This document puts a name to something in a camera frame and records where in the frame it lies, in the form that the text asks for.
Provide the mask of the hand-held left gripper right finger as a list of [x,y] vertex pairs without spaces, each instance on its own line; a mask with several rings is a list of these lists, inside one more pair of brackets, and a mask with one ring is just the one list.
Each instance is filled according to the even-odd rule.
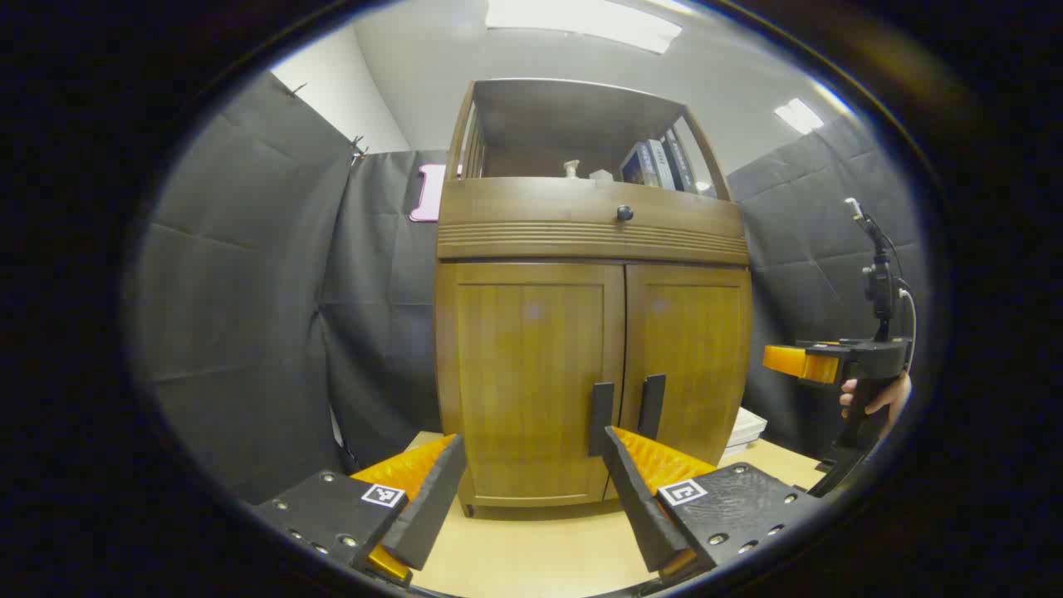
[[722,467],[607,425],[601,458],[648,571],[690,579],[783,539],[821,499],[748,463]]

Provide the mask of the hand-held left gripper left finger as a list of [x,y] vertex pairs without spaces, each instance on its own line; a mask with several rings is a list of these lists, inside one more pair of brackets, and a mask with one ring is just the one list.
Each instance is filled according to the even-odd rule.
[[408,586],[429,559],[466,467],[463,435],[443,435],[354,474],[313,473],[253,511],[315,553]]

